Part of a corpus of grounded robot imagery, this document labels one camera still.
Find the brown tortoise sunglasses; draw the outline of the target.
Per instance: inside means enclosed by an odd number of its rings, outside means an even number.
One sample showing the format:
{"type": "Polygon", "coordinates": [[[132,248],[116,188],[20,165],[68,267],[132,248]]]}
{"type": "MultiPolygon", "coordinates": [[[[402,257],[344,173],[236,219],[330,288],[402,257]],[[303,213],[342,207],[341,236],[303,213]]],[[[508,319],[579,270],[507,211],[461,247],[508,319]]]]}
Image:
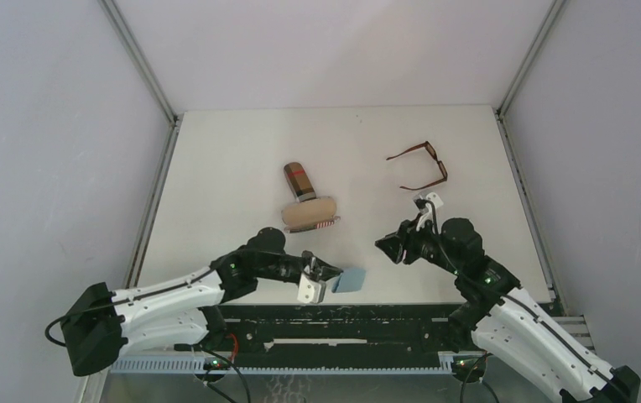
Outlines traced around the brown tortoise sunglasses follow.
{"type": "Polygon", "coordinates": [[[385,155],[383,164],[402,191],[434,189],[450,179],[445,162],[429,140],[404,144],[385,155]]]}

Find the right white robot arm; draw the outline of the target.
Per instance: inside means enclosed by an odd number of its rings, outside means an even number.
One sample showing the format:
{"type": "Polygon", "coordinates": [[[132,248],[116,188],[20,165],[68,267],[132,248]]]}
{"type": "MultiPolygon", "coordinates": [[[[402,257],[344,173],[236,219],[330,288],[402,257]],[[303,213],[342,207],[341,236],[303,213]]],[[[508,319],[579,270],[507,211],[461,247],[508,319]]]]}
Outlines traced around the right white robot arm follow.
{"type": "Polygon", "coordinates": [[[436,230],[401,222],[376,247],[395,264],[423,259],[453,274],[465,303],[449,318],[457,350],[471,343],[502,360],[553,402],[635,402],[641,379],[579,343],[548,314],[517,277],[486,254],[466,218],[436,230]]]}

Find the brown striped glasses case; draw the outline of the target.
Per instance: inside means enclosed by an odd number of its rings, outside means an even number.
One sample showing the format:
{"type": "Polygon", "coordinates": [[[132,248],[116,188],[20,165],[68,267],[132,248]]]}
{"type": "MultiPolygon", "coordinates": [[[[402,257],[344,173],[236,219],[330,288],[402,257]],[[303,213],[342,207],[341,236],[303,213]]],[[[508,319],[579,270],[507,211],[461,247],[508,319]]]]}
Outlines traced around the brown striped glasses case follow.
{"type": "Polygon", "coordinates": [[[284,166],[283,170],[289,188],[297,202],[307,202],[317,198],[310,178],[301,163],[290,162],[284,166]]]}

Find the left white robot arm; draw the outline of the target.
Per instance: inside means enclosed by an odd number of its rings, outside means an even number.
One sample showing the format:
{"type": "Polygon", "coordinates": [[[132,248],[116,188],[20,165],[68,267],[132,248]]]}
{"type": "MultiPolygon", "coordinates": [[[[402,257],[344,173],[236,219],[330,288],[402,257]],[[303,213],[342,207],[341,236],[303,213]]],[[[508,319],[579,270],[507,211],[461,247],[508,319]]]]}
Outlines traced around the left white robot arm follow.
{"type": "Polygon", "coordinates": [[[259,280],[296,285],[302,304],[322,302],[328,281],[343,269],[310,251],[287,254],[284,246],[282,231],[263,228],[188,275],[119,290],[88,286],[56,321],[73,375],[100,372],[130,353],[207,339],[224,328],[219,305],[253,293],[259,280]]]}

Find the flag print glasses case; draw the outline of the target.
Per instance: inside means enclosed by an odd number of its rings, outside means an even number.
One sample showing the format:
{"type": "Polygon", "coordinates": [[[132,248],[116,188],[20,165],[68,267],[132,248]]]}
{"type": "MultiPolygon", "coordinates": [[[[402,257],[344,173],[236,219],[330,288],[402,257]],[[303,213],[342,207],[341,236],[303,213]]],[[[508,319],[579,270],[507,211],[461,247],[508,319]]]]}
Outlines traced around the flag print glasses case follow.
{"type": "Polygon", "coordinates": [[[320,197],[295,202],[281,212],[286,233],[302,233],[336,224],[341,217],[336,215],[337,205],[332,197],[320,197]]]}

